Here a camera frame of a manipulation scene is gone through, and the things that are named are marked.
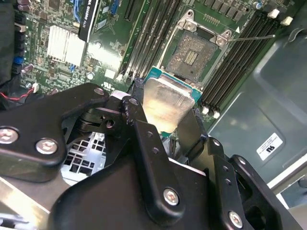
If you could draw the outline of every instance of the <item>screw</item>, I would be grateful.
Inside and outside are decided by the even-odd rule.
[[[134,104],[134,105],[138,105],[138,104],[139,104],[138,101],[135,100],[134,98],[130,98],[129,101],[130,101],[132,104]]]
[[[216,139],[213,139],[213,143],[217,146],[220,146],[220,143]]]
[[[242,157],[238,157],[238,160],[242,163],[242,164],[246,164],[245,160]]]
[[[52,154],[58,149],[57,144],[50,139],[43,139],[36,143],[36,150],[41,154]]]
[[[240,216],[239,216],[237,213],[235,213],[235,212],[233,212],[233,211],[230,211],[230,212],[228,213],[228,216],[229,216],[231,222],[232,222],[237,228],[239,228],[239,229],[243,228],[242,220],[241,220]]]
[[[94,92],[99,94],[99,95],[104,95],[105,94],[104,91],[102,89],[100,89],[100,88],[94,89]]]
[[[170,205],[175,206],[179,203],[179,198],[178,198],[177,193],[170,188],[167,188],[164,190],[163,196],[164,196],[165,201],[169,203]]]
[[[0,144],[11,144],[18,139],[18,133],[11,128],[0,129]]]

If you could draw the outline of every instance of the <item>cable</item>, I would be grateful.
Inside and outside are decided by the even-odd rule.
[[[32,91],[34,90],[34,88],[32,88],[32,89],[30,89],[27,93],[25,93],[25,94],[23,94],[23,95],[21,95],[20,97],[8,97],[8,96],[6,96],[4,93],[2,93],[2,92],[0,92],[0,95],[2,96],[2,97],[4,97],[5,99],[7,99],[7,100],[10,100],[10,101],[19,101],[20,99],[22,99],[23,97],[26,97],[26,96],[28,96],[30,93],[32,93]]]

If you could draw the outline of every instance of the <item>sticker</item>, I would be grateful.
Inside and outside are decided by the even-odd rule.
[[[110,79],[114,79],[116,72],[110,70],[110,69],[106,69],[105,72],[105,77],[110,78]]]
[[[281,144],[283,141],[279,138],[276,133],[273,133],[258,149],[261,160],[267,159]]]
[[[104,7],[104,8],[102,9],[102,14],[104,14],[104,13],[106,13],[106,12],[108,12],[108,11],[109,11],[109,7],[106,6],[106,7]]]
[[[101,29],[106,25],[106,19],[104,19],[102,22],[98,23],[97,25],[97,30]]]

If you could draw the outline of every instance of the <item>chip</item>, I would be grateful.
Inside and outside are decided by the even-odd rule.
[[[49,7],[56,11],[59,11],[59,0],[49,0]]]
[[[217,45],[185,31],[171,57],[166,71],[192,82],[198,82]]]
[[[44,13],[44,12],[41,12],[41,13],[40,13],[40,18],[41,18],[43,21],[47,21],[47,14]]]

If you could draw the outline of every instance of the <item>heatsink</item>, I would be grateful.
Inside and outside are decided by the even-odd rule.
[[[56,25],[50,27],[47,55],[54,61],[80,66],[84,48],[85,42],[77,34]]]

